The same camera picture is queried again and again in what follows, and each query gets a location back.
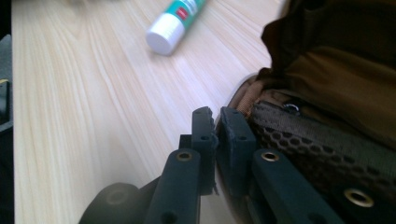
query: wooden table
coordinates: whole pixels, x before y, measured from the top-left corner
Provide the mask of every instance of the wooden table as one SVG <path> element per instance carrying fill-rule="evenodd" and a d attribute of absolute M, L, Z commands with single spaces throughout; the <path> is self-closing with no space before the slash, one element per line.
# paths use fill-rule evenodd
<path fill-rule="evenodd" d="M 13 1 L 17 223 L 77 223 L 105 186 L 146 185 L 194 109 L 215 117 L 270 65 L 260 36 L 282 3 L 209 0 L 164 57 L 145 32 L 169 3 Z M 238 222 L 222 195 L 203 197 L 201 223 Z"/>

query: light wood grain surface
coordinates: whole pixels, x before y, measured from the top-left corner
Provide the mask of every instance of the light wood grain surface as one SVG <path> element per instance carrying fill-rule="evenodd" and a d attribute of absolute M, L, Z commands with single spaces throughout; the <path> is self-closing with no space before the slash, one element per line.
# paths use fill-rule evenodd
<path fill-rule="evenodd" d="M 170 57 L 145 41 L 170 0 L 14 0 L 17 223 L 77 223 L 104 187 L 161 174 L 191 112 L 214 117 L 241 79 L 270 65 L 274 0 L 208 0 Z M 222 195 L 201 223 L 238 223 Z"/>

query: white cap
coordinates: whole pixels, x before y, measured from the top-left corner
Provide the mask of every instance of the white cap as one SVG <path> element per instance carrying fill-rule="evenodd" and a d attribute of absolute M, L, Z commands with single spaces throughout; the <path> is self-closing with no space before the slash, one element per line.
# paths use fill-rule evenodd
<path fill-rule="evenodd" d="M 183 23 L 176 16 L 163 13 L 148 29 L 146 40 L 154 52 L 170 55 L 183 35 Z"/>

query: teal label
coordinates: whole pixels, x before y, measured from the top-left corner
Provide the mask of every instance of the teal label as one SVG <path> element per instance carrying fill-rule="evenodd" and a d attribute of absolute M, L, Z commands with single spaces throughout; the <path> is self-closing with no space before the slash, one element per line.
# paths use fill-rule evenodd
<path fill-rule="evenodd" d="M 205 0 L 176 0 L 165 10 L 165 13 L 176 16 L 187 30 L 197 13 L 201 10 L 204 2 Z"/>

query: glue stick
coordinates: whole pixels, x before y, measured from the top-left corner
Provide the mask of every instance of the glue stick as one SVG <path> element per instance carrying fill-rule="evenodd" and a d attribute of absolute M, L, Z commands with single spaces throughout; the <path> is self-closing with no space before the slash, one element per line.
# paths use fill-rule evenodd
<path fill-rule="evenodd" d="M 191 26 L 205 0 L 175 0 L 151 25 L 146 40 L 152 50 L 170 55 Z"/>

